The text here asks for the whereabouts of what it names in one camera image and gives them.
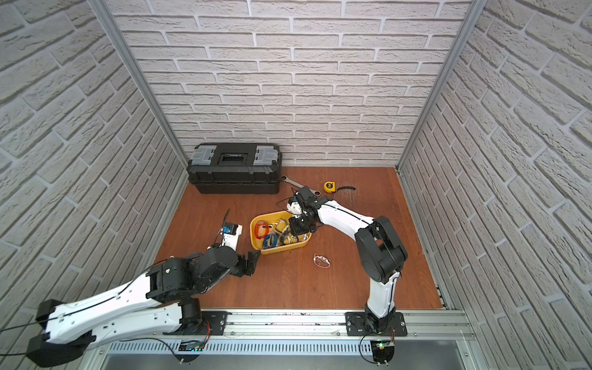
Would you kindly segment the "yellow plastic storage box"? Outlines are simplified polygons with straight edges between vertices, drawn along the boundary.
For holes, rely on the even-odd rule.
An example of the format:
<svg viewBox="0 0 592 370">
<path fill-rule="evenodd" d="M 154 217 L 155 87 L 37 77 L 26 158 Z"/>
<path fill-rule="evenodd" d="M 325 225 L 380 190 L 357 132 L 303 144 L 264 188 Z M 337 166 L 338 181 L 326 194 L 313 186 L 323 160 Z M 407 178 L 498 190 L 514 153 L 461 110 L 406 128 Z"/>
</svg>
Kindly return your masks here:
<svg viewBox="0 0 592 370">
<path fill-rule="evenodd" d="M 255 217 L 250 224 L 250 233 L 251 233 L 251 245 L 254 249 L 261 251 L 262 254 L 275 254 L 284 251 L 291 251 L 298 248 L 303 248 L 310 242 L 312 238 L 312 233 L 302 234 L 296 236 L 292 231 L 289 225 L 289 228 L 283 234 L 277 234 L 278 236 L 278 246 L 276 248 L 272 248 L 269 250 L 264 250 L 262 248 L 263 240 L 264 239 L 257 239 L 254 235 L 254 226 L 259 220 L 265 220 L 269 224 L 276 222 L 279 219 L 285 219 L 289 221 L 292 217 L 288 211 L 279 211 L 270 214 L 262 214 L 260 216 Z"/>
</svg>

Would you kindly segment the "cream pink strap watch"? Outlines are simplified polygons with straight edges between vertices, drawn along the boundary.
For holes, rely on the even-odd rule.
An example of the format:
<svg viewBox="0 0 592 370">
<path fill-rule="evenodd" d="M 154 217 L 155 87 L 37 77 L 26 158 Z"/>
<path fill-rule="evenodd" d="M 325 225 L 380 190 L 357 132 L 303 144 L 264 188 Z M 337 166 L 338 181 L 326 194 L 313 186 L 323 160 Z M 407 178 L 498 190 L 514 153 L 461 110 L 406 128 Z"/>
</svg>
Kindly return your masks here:
<svg viewBox="0 0 592 370">
<path fill-rule="evenodd" d="M 315 254 L 313 257 L 313 263 L 318 268 L 327 269 L 331 267 L 331 262 L 325 256 Z"/>
</svg>

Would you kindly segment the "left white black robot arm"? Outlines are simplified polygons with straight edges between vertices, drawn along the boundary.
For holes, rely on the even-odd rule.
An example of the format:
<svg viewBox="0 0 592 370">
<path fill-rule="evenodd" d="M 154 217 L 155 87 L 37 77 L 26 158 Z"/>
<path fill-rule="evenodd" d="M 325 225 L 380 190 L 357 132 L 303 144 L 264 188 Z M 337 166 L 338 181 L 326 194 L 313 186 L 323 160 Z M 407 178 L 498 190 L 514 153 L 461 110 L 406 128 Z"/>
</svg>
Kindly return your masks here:
<svg viewBox="0 0 592 370">
<path fill-rule="evenodd" d="M 42 368 L 64 365 L 88 349 L 141 335 L 205 335 L 220 319 L 206 319 L 198 296 L 227 276 L 251 276 L 260 251 L 238 254 L 214 245 L 205 253 L 171 257 L 131 282 L 78 302 L 49 299 L 36 322 L 43 333 L 29 340 L 26 358 Z"/>
</svg>

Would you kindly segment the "red orange glasses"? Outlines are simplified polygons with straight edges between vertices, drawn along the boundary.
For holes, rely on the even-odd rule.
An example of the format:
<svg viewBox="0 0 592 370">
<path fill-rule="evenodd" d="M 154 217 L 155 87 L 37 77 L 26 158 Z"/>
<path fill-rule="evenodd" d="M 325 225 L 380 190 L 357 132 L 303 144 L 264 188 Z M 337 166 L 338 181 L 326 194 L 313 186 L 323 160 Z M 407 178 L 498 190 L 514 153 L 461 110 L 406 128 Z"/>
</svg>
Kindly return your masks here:
<svg viewBox="0 0 592 370">
<path fill-rule="evenodd" d="M 254 235 L 257 239 L 264 239 L 274 230 L 274 226 L 265 220 L 259 220 L 254 226 Z"/>
</svg>

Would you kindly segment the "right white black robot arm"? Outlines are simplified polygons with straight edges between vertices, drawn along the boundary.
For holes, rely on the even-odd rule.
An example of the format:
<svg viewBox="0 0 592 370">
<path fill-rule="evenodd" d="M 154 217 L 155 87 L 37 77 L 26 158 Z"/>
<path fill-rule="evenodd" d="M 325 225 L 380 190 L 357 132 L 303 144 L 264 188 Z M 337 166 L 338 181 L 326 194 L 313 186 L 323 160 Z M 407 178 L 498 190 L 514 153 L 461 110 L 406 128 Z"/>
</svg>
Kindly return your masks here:
<svg viewBox="0 0 592 370">
<path fill-rule="evenodd" d="M 291 232 L 314 233 L 319 225 L 341 231 L 356 242 L 359 258 L 370 278 L 365 305 L 365 326 L 371 332 L 385 331 L 396 312 L 396 282 L 408 253 L 391 221 L 384 216 L 358 214 L 330 197 L 318 197 L 308 187 L 294 192 L 287 201 Z"/>
</svg>

